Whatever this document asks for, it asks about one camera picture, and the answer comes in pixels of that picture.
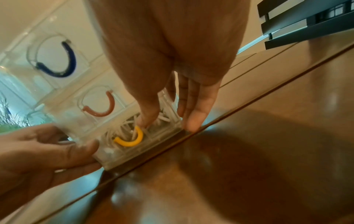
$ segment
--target hand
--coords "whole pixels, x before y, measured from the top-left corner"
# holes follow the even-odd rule
[[[0,219],[49,188],[100,169],[92,158],[97,141],[77,146],[59,142],[64,136],[52,124],[0,135]]]
[[[112,66],[138,101],[140,126],[158,116],[166,87],[195,132],[208,116],[240,47],[249,0],[87,0]]]

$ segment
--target beige wall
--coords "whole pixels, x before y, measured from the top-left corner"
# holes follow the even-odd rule
[[[0,52],[57,0],[0,0]]]

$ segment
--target person's right hand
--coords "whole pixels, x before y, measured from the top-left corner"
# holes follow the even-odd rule
[[[195,132],[208,116],[245,31],[249,0],[87,0],[112,66],[138,101],[140,126],[160,112],[157,93],[174,99]]]

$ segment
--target drawer handle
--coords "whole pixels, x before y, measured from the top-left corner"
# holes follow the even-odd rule
[[[136,140],[134,140],[132,142],[126,142],[126,141],[123,141],[120,137],[116,137],[114,139],[114,142],[120,144],[121,146],[125,146],[125,147],[136,146],[137,144],[139,144],[143,140],[144,134],[143,134],[143,131],[138,126],[135,126],[135,130],[138,133],[138,137],[136,138]]]
[[[35,67],[38,70],[41,70],[42,72],[46,73],[47,75],[50,75],[51,77],[65,78],[65,77],[70,76],[72,73],[74,73],[74,71],[76,69],[76,57],[75,57],[75,53],[72,50],[72,48],[70,47],[69,43],[70,43],[69,40],[66,40],[66,41],[62,42],[62,46],[65,49],[65,51],[67,53],[67,57],[69,59],[69,63],[67,65],[67,68],[64,71],[62,71],[62,72],[54,72],[51,69],[49,69],[42,62],[37,62]]]
[[[96,111],[92,110],[89,106],[84,106],[84,108],[82,109],[82,111],[86,111],[86,112],[88,112],[90,115],[95,116],[95,117],[105,117],[105,116],[107,116],[107,115],[110,115],[110,114],[113,112],[113,110],[114,110],[114,107],[115,107],[115,100],[114,100],[114,97],[113,97],[113,95],[112,95],[112,90],[107,91],[107,92],[106,92],[106,95],[107,95],[107,97],[108,97],[108,99],[109,99],[109,101],[110,101],[110,107],[108,108],[107,111],[102,112],[102,113],[96,112]]]

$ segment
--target black wooden slat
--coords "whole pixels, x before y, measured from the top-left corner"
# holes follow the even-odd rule
[[[266,35],[277,31],[346,1],[347,0],[305,0],[263,23],[263,34]]]
[[[349,30],[354,28],[354,12],[350,12],[330,20],[318,23],[313,26],[286,34],[265,42],[266,49],[276,48],[279,46],[301,42],[328,34]]]
[[[262,17],[272,11],[273,9],[277,8],[287,0],[263,0],[258,5],[258,14],[259,17]]]

